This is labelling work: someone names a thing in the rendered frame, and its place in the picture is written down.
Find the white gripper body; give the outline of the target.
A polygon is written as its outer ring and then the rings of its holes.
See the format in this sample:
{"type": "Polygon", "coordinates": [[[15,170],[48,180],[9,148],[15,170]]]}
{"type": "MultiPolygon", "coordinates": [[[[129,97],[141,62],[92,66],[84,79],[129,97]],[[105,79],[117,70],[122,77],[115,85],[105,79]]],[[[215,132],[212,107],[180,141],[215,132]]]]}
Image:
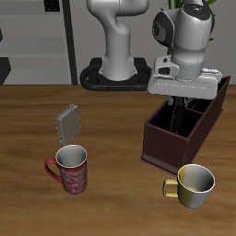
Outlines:
{"type": "Polygon", "coordinates": [[[213,100],[217,96],[222,74],[217,69],[203,68],[194,80],[179,80],[170,76],[151,74],[147,92],[150,94],[213,100]]]}

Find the dark brown desk caddy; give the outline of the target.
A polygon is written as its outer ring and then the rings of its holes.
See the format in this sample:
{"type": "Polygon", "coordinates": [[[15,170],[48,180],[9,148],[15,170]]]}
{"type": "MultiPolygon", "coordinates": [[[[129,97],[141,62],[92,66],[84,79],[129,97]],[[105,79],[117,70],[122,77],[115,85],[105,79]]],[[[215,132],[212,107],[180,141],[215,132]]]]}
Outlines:
{"type": "Polygon", "coordinates": [[[230,82],[223,77],[213,100],[194,99],[184,110],[181,133],[168,131],[168,102],[165,100],[147,119],[144,127],[141,160],[173,176],[185,164],[191,163],[205,142],[220,114],[230,82]]]}

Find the grey book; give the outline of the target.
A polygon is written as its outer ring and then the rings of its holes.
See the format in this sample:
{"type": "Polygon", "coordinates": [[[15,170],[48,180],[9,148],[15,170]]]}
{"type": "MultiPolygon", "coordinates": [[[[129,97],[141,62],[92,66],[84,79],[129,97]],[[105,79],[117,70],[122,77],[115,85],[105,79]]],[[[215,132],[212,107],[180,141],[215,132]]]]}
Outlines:
{"type": "Polygon", "coordinates": [[[79,106],[71,103],[55,117],[59,144],[67,145],[81,131],[79,106]]]}

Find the yellow mug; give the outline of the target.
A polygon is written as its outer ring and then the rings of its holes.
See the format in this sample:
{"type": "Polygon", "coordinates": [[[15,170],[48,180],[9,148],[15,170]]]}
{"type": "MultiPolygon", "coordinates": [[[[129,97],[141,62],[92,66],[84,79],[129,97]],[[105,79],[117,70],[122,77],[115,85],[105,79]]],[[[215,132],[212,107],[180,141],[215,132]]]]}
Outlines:
{"type": "Polygon", "coordinates": [[[176,179],[165,179],[162,193],[166,197],[178,198],[189,208],[201,207],[215,187],[213,173],[204,166],[187,164],[182,166],[176,179]]]}

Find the red patterned mug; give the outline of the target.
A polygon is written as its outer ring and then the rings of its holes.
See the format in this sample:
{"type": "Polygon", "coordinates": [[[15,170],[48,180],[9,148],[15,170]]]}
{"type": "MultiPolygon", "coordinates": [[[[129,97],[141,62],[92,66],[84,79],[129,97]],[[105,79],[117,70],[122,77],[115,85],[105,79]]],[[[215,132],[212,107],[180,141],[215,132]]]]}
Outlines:
{"type": "Polygon", "coordinates": [[[78,195],[87,187],[87,151],[78,145],[61,147],[53,159],[44,162],[44,169],[68,194],[78,195]]]}

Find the white shelf unit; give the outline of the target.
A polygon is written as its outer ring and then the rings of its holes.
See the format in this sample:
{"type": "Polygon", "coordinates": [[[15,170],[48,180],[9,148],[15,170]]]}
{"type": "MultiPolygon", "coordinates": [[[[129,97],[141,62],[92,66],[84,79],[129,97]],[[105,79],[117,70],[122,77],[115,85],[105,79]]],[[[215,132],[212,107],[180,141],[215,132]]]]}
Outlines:
{"type": "Polygon", "coordinates": [[[77,66],[70,0],[46,12],[43,0],[0,0],[0,57],[11,72],[3,85],[75,85],[77,66]]]}

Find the small black box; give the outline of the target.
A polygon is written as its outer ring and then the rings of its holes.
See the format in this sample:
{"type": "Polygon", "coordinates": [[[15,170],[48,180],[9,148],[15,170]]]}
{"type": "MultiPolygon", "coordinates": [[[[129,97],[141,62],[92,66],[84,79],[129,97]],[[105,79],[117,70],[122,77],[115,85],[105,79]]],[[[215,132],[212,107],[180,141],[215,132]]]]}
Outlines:
{"type": "Polygon", "coordinates": [[[43,0],[44,9],[46,12],[59,12],[59,0],[43,0]]]}

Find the black block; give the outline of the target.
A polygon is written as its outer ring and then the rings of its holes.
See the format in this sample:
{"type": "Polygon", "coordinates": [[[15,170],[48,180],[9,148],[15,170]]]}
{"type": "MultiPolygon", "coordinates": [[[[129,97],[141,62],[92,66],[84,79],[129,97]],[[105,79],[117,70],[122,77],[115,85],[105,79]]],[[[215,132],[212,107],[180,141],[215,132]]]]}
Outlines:
{"type": "Polygon", "coordinates": [[[3,85],[9,73],[11,72],[11,65],[7,57],[0,57],[0,85],[3,85]]]}

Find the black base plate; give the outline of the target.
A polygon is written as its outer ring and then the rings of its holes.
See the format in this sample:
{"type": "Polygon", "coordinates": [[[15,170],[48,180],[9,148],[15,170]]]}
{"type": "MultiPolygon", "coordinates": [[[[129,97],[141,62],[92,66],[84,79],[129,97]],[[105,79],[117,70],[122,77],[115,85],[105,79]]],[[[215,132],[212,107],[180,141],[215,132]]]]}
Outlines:
{"type": "Polygon", "coordinates": [[[151,68],[141,57],[134,59],[137,73],[124,81],[112,81],[99,73],[101,58],[93,58],[89,66],[80,74],[80,83],[84,89],[91,91],[145,91],[148,87],[151,68]]]}

